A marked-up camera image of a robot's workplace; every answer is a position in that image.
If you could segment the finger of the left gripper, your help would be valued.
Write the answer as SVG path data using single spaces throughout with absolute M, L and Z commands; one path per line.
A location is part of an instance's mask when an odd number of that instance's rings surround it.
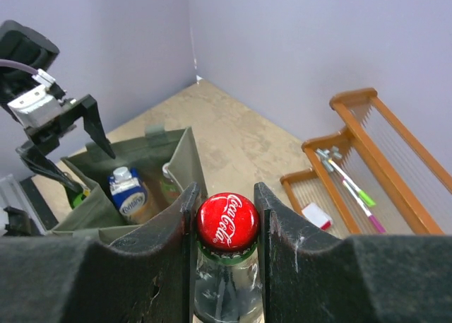
M 37 153 L 20 153 L 20 159 L 36 175 L 57 181 L 75 193 L 82 192 L 82 186 L 67 177 L 52 161 Z
M 116 155 L 107 139 L 96 99 L 92 95 L 86 95 L 81 99 L 81 110 L 83 126 L 92 141 L 99 146 L 110 158 L 115 159 Z

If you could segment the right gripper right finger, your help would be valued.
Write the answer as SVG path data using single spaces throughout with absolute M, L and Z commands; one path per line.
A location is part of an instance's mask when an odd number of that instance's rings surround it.
M 339 239 L 254 187 L 267 322 L 450 322 L 451 238 Z

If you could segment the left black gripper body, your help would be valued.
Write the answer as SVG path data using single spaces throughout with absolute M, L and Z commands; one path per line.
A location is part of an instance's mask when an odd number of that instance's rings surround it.
M 59 146 L 60 138 L 70 132 L 74 127 L 74 123 L 82 118 L 81 99 L 64 98 L 62 113 L 38 128 L 24 128 L 24 132 L 28 140 L 16 152 L 20 153 L 37 153 L 44 155 L 52 152 Z

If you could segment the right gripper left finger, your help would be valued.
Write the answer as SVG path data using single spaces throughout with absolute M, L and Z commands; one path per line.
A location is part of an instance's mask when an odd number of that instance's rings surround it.
M 200 203 L 192 183 L 110 245 L 87 237 L 3 238 L 1 321 L 190 322 Z

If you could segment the green canvas bag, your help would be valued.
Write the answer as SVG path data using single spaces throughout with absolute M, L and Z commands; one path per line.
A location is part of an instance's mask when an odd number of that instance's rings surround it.
M 52 228 L 53 235 L 96 237 L 110 243 L 138 228 L 174 203 L 192 183 L 208 197 L 191 127 L 167 131 L 148 127 L 143 136 L 111 145 L 110 158 L 89 143 L 82 153 L 62 158 L 69 177 L 83 192 L 71 211 Z

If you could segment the blue juice carton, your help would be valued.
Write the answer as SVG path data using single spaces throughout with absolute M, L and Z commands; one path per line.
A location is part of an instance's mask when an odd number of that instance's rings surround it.
M 113 203 L 124 219 L 134 225 L 153 217 L 153 200 L 136 168 L 116 168 L 108 177 Z

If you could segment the dark cola bottle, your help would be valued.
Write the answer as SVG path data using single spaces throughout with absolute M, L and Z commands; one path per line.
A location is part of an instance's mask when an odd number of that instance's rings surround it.
M 196 214 L 194 322 L 263 322 L 258 265 L 260 218 L 237 193 L 206 199 Z

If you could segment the orange juice plastic bottle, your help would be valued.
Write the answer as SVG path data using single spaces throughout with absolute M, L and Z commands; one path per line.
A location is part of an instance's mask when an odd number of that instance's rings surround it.
M 164 196 L 165 200 L 168 204 L 174 203 L 179 196 L 181 195 L 181 191 L 179 190 L 177 184 L 172 179 L 170 173 L 169 173 L 169 165 L 170 163 L 164 163 L 162 165 L 161 171 L 162 171 L 162 177 L 160 178 L 160 188 L 162 191 L 162 195 Z

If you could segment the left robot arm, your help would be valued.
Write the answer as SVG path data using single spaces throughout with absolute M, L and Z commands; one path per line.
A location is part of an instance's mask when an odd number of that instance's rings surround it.
M 19 123 L 28 140 L 16 151 L 34 173 L 55 180 L 75 194 L 82 186 L 62 172 L 47 155 L 83 120 L 85 132 L 110 158 L 96 99 L 68 98 L 48 72 L 59 48 L 41 33 L 14 20 L 1 24 L 1 106 Z

